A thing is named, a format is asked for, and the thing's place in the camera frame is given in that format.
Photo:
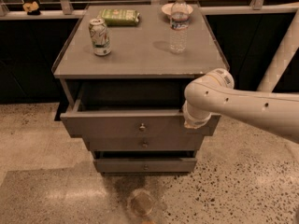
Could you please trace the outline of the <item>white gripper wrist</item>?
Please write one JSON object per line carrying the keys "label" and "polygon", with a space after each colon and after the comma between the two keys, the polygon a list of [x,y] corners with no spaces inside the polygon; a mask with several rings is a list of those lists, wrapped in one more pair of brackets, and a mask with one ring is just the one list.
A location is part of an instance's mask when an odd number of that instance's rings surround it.
{"label": "white gripper wrist", "polygon": [[184,127],[186,129],[199,129],[206,125],[211,118],[210,112],[200,110],[188,102],[184,103],[182,111],[185,118]]}

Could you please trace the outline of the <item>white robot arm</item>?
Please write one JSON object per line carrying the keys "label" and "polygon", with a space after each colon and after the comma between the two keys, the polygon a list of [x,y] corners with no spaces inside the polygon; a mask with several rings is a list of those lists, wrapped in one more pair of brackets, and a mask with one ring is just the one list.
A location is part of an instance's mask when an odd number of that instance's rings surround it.
{"label": "white robot arm", "polygon": [[299,96],[275,93],[274,88],[299,48],[299,17],[293,18],[257,91],[234,88],[232,75],[214,69],[188,84],[182,107],[185,126],[204,126],[213,113],[299,143]]}

